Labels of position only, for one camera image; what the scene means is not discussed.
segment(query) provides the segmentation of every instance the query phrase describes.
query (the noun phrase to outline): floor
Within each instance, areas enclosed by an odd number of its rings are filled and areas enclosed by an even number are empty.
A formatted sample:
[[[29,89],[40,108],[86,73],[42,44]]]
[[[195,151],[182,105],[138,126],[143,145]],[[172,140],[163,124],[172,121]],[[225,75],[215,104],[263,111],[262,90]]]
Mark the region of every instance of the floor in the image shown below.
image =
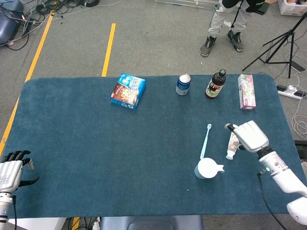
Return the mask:
[[[109,5],[115,0],[100,0]],[[73,12],[84,10],[76,8]],[[207,58],[199,55],[206,38],[206,30],[212,10],[196,9],[157,3],[154,0],[124,0],[119,4],[73,14],[65,18],[54,17],[32,78],[43,77],[91,77],[101,76],[106,55],[111,24],[116,23],[113,46],[107,76],[117,77],[121,72],[132,75],[213,74],[223,68],[228,73],[242,73],[242,69],[265,50],[262,44],[285,33],[299,20],[297,16],[280,15],[277,3],[272,4],[265,15],[255,14],[242,34],[246,50],[236,52],[225,36],[229,27],[224,26],[212,52]],[[234,14],[227,21],[232,22]],[[20,51],[0,47],[0,135],[2,136],[12,110],[29,71],[45,25],[31,34],[28,45]],[[307,29],[303,22],[296,30],[299,38]],[[307,58],[307,35],[296,41],[297,55]],[[14,45],[19,47],[23,41]],[[273,61],[284,61],[290,44],[282,47]],[[295,61],[307,67],[306,59]],[[260,61],[245,73],[265,72],[276,78],[285,64],[266,65]],[[298,83],[307,91],[307,74],[292,71],[287,78],[288,67],[275,80],[276,84]],[[298,100],[281,96],[289,126],[297,110]],[[300,103],[300,115],[307,114],[307,100]],[[294,139],[302,139],[291,128]],[[307,229],[294,222],[288,215],[278,215],[289,229]],[[270,215],[204,216],[206,229],[260,230],[281,227]]]

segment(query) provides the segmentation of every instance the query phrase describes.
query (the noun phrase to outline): white robotic hand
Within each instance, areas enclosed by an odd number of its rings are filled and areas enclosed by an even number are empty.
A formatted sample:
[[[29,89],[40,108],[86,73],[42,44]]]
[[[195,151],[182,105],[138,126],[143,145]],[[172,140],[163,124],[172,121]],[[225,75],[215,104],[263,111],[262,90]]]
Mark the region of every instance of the white robotic hand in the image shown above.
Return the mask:
[[[278,154],[268,147],[269,140],[254,121],[240,126],[226,124],[240,140],[240,150],[257,153],[258,160],[271,173],[274,181],[285,193],[300,193],[303,197],[287,204],[292,218],[300,224],[307,225],[307,187],[297,178]]]
[[[28,164],[30,170],[34,170],[33,162],[30,158],[23,159],[30,151],[11,152],[5,156],[0,163],[0,230],[6,225],[10,206],[15,202],[15,192],[18,187],[34,184],[39,177],[31,181],[22,181],[21,173],[23,166]]]

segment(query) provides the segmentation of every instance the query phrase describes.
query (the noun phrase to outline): blue can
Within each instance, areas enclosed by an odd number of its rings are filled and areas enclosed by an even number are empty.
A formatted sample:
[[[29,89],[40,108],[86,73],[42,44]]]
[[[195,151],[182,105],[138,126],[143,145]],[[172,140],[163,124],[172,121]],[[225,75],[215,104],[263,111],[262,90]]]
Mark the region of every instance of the blue can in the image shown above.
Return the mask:
[[[176,86],[176,93],[183,96],[189,92],[191,84],[191,77],[188,74],[182,74],[179,76]]]

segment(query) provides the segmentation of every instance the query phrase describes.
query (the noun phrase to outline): black tripod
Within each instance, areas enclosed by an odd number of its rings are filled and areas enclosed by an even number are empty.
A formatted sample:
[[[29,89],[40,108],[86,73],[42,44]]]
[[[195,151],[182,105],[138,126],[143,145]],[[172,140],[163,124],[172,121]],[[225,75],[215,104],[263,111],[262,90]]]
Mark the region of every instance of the black tripod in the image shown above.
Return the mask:
[[[296,28],[301,24],[301,22],[307,17],[307,12],[304,13],[304,15],[302,16],[302,18],[297,22],[297,24],[288,32],[274,38],[273,40],[263,44],[263,46],[267,45],[268,43],[270,43],[270,47],[264,51],[259,57],[257,57],[255,60],[253,60],[248,66],[246,66],[244,69],[242,69],[242,71],[246,70],[248,67],[250,67],[255,61],[257,61],[258,59],[260,61],[262,61],[263,63],[267,63],[267,64],[289,64],[289,76],[288,78],[290,78],[291,75],[291,64],[292,64],[292,53],[293,53],[293,44],[294,44],[294,30],[296,30]],[[276,54],[276,52],[279,50],[280,47],[282,47],[282,45],[288,40],[288,38],[291,36],[291,50],[290,50],[290,59],[289,61],[280,61],[280,62],[270,62],[271,58]],[[271,54],[271,49],[276,46],[278,43],[280,43],[277,48],[273,51],[273,53]],[[264,60],[261,59],[261,57],[267,53],[267,57]]]

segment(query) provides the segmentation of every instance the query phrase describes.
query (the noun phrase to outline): sneaker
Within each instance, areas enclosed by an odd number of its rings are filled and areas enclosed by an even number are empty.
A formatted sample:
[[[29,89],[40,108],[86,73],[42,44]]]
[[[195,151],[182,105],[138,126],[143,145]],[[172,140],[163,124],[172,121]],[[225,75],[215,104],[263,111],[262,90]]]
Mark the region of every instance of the sneaker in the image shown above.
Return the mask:
[[[201,55],[203,57],[206,57],[209,55],[212,49],[212,46],[215,43],[215,40],[216,40],[216,37],[211,37],[211,36],[207,37],[205,44],[201,47]]]
[[[234,34],[232,32],[232,30],[230,30],[228,32],[228,38],[229,38],[230,42],[232,43],[232,45],[234,46],[236,51],[242,52],[244,50],[244,45],[243,45],[241,38],[240,38],[240,32]]]

